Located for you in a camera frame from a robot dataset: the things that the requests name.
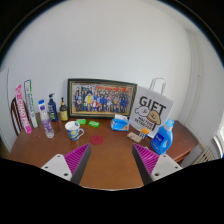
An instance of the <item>cup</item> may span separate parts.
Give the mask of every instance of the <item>cup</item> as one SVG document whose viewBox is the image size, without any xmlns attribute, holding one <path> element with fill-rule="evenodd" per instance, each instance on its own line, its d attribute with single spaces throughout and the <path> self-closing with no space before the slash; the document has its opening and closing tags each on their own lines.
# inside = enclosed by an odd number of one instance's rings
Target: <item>cup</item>
<svg viewBox="0 0 224 224">
<path fill-rule="evenodd" d="M 65 124 L 65 129 L 68 132 L 68 136 L 72 141 L 77 141 L 85 133 L 85 131 L 80 128 L 80 124 L 77 121 L 67 122 Z"/>
</svg>

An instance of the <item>bottle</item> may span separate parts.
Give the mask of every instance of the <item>bottle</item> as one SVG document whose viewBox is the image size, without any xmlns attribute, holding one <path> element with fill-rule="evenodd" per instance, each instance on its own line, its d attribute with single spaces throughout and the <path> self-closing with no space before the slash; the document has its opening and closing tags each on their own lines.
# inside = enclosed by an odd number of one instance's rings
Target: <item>bottle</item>
<svg viewBox="0 0 224 224">
<path fill-rule="evenodd" d="M 153 149 L 159 154 L 164 154 L 169 149 L 173 142 L 173 128 L 174 121 L 168 119 L 164 126 L 161 126 L 151 141 Z"/>
<path fill-rule="evenodd" d="M 62 121 L 68 120 L 68 107 L 65 105 L 64 98 L 61 98 L 61 107 L 59 108 Z"/>
<path fill-rule="evenodd" d="M 51 121 L 58 121 L 58 114 L 56 109 L 56 103 L 54 102 L 52 96 L 54 93 L 49 95 L 49 102 L 48 102 L 48 111 L 50 114 Z"/>
<path fill-rule="evenodd" d="M 38 106 L 40 110 L 40 119 L 44 126 L 45 134 L 48 138 L 53 138 L 54 130 L 51 126 L 50 118 L 48 112 L 46 111 L 44 100 L 39 100 Z"/>
</svg>

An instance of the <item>tissue box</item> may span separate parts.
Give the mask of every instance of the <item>tissue box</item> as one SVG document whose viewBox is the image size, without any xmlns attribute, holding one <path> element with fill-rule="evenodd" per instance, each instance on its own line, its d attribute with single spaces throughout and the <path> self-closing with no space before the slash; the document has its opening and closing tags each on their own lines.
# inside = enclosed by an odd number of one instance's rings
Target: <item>tissue box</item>
<svg viewBox="0 0 224 224">
<path fill-rule="evenodd" d="M 111 120 L 111 128 L 114 131 L 128 131 L 129 120 L 125 116 L 115 114 L 115 118 Z"/>
</svg>

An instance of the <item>blue bottle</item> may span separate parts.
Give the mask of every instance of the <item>blue bottle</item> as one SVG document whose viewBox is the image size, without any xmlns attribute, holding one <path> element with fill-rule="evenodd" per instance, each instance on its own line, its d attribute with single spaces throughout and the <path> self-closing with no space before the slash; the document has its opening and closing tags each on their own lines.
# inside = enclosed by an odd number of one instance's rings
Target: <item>blue bottle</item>
<svg viewBox="0 0 224 224">
<path fill-rule="evenodd" d="M 50 100 L 48 102 L 48 111 L 49 111 L 49 115 L 50 115 L 51 121 L 58 121 L 58 114 L 57 114 L 57 109 L 56 109 L 56 103 L 52 99 L 53 95 L 54 95 L 54 93 L 49 95 Z"/>
<path fill-rule="evenodd" d="M 173 128 L 174 121 L 168 119 L 164 126 L 160 127 L 156 135 L 151 141 L 153 149 L 159 154 L 166 153 L 167 149 L 173 142 Z"/>
</svg>

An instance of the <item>framed photo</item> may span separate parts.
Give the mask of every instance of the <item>framed photo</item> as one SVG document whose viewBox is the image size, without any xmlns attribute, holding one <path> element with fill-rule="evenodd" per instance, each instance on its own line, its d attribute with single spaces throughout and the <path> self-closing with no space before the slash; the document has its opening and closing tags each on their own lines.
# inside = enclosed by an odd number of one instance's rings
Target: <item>framed photo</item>
<svg viewBox="0 0 224 224">
<path fill-rule="evenodd" d="M 68 116 L 130 116 L 137 84 L 99 79 L 68 79 Z"/>
</svg>

